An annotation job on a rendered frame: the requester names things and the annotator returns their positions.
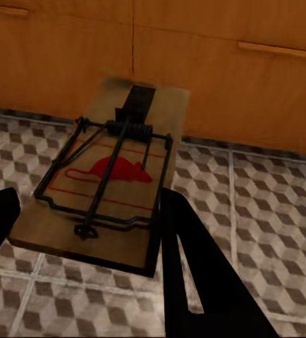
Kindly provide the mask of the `mousetrap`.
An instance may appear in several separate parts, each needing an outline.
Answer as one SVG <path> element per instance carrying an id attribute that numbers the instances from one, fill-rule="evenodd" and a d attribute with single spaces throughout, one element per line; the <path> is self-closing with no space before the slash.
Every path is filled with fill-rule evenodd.
<path id="1" fill-rule="evenodd" d="M 154 277 L 190 90 L 106 76 L 6 236 L 11 246 Z"/>

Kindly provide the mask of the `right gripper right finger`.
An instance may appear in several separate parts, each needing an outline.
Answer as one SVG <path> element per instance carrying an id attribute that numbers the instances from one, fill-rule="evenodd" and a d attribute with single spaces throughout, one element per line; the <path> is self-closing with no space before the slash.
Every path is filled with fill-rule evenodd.
<path id="1" fill-rule="evenodd" d="M 191 313 L 180 237 L 204 314 Z M 161 189 L 166 338 L 280 338 L 188 200 Z"/>

